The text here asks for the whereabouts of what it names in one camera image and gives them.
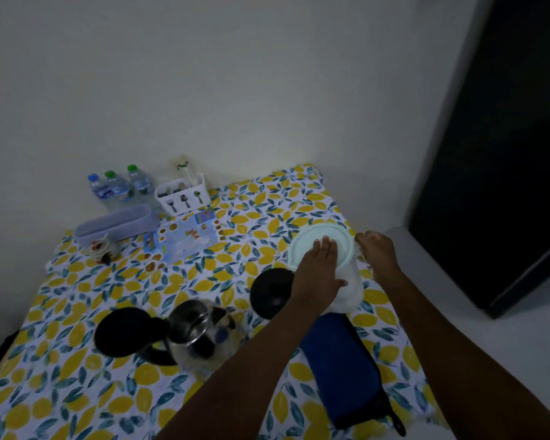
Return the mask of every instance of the person's left hand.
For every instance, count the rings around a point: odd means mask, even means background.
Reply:
[[[334,301],[338,289],[347,285],[345,280],[336,279],[336,241],[324,236],[322,243],[314,241],[295,272],[291,287],[291,300],[298,301],[322,313]]]

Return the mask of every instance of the lavender plastic container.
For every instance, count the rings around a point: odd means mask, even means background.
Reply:
[[[87,249],[92,241],[101,239],[106,234],[111,240],[119,241],[141,233],[154,232],[158,228],[158,215],[147,204],[141,204],[79,224],[73,236],[81,248]]]

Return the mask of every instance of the lemon print tablecloth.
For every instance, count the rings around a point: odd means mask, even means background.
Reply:
[[[164,316],[184,300],[203,296],[227,307],[252,337],[267,323],[249,306],[255,277],[285,266],[287,245],[302,226],[347,225],[311,165],[211,195],[226,239],[174,265],[143,253],[142,236],[125,240],[122,256],[110,267],[96,265],[67,234],[0,373],[0,440],[152,440],[202,383],[179,366],[99,354],[93,342],[96,325],[120,307]],[[416,354],[367,264],[359,261],[359,268],[365,300],[350,320],[379,364],[401,420],[428,419],[436,404]],[[281,376],[259,438],[358,440],[388,429],[390,419],[335,430],[298,349]]]

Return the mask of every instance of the hand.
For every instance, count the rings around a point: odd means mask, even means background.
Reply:
[[[391,277],[401,273],[390,237],[368,230],[364,234],[357,233],[354,239],[361,246],[367,262],[373,268],[373,278],[376,281],[379,277]]]
[[[338,289],[347,285],[345,280],[336,279],[336,241],[324,236],[322,243],[314,241],[295,272],[291,287],[291,299],[309,306],[319,315],[334,301]]]

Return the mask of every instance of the water bottle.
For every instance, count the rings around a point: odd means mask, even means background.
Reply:
[[[155,198],[155,187],[151,178],[134,164],[129,165],[126,169],[128,169],[128,180],[135,186],[141,202],[148,204],[157,213],[162,212],[162,206]]]
[[[116,199],[110,186],[104,180],[100,180],[100,176],[95,173],[90,174],[88,180],[90,182],[90,190],[106,207],[106,210],[109,212],[114,211],[116,208]]]
[[[108,178],[108,185],[114,192],[114,196],[122,208],[133,207],[138,203],[137,197],[134,195],[134,189],[122,176],[117,176],[112,170],[104,173]]]

